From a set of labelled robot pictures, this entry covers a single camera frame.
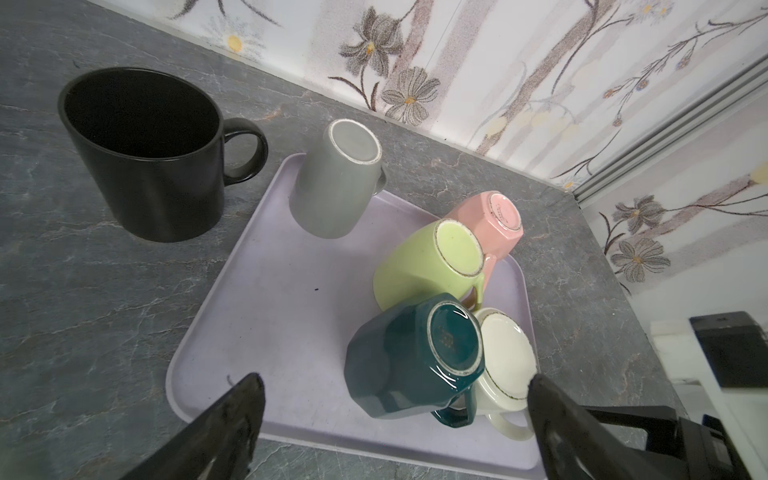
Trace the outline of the pink ceramic mug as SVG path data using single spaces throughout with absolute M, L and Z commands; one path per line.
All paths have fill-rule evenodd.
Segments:
M 462 201 L 446 218 L 461 222 L 478 239 L 484 255 L 484 287 L 494 266 L 524 235 L 522 219 L 513 202 L 500 191 L 485 191 Z

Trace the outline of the lavender plastic tray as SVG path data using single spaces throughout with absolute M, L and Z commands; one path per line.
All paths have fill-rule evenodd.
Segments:
M 385 191 L 347 236 L 315 237 L 288 206 L 303 160 L 299 153 L 283 160 L 175 352 L 166 376 L 174 412 L 193 421 L 256 372 L 265 385 L 265 438 L 475 475 L 543 478 L 537 443 L 510 440 L 485 418 L 460 429 L 428 414 L 376 420 L 350 398 L 346 349 L 379 311 L 374 270 L 434 217 Z

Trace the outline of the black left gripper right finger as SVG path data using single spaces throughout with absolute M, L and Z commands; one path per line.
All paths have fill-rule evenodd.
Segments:
M 660 477 L 543 374 L 529 383 L 528 410 L 549 479 Z

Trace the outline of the light green ceramic mug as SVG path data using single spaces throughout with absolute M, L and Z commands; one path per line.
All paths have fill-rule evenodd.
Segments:
M 485 256 L 477 237 L 453 219 L 430 223 L 381 262 L 373 277 L 375 300 L 387 310 L 415 296 L 449 293 L 469 309 L 483 304 Z

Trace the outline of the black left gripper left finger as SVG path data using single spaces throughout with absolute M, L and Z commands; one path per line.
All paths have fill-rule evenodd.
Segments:
M 262 426 L 264 382 L 255 372 L 207 410 L 126 479 L 245 479 Z

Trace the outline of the grey ceramic mug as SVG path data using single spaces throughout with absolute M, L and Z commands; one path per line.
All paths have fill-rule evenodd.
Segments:
M 306 153 L 289 208 L 308 233 L 341 238 L 353 230 L 386 182 L 378 138 L 360 122 L 336 119 Z

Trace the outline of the black ceramic mug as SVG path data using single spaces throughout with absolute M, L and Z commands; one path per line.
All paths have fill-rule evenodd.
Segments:
M 223 117 L 194 84 L 165 72 L 112 67 L 65 85 L 58 113 L 112 215 L 129 233 L 180 242 L 222 218 L 224 189 L 266 165 L 260 127 Z

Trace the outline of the dark green ceramic mug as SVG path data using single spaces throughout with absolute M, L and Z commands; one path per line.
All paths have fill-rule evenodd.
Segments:
M 475 419 L 472 386 L 484 370 L 479 321 L 441 293 L 405 300 L 362 325 L 348 344 L 344 378 L 372 418 L 429 413 L 461 428 Z

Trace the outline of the cream mug red inside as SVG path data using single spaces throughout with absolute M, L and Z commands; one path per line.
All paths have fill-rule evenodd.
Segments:
M 533 346 L 521 327 L 502 311 L 484 307 L 475 317 L 483 340 L 484 372 L 454 404 L 434 416 L 452 428 L 472 424 L 476 415 L 485 416 L 507 438 L 529 440 L 534 436 L 533 427 L 516 425 L 504 415 L 528 413 L 529 383 L 538 373 Z

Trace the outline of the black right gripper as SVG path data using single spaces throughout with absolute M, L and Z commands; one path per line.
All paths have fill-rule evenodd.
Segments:
M 748 479 L 750 474 L 722 422 L 705 415 L 700 423 L 667 406 L 588 407 L 600 423 L 646 432 L 632 452 L 669 479 Z

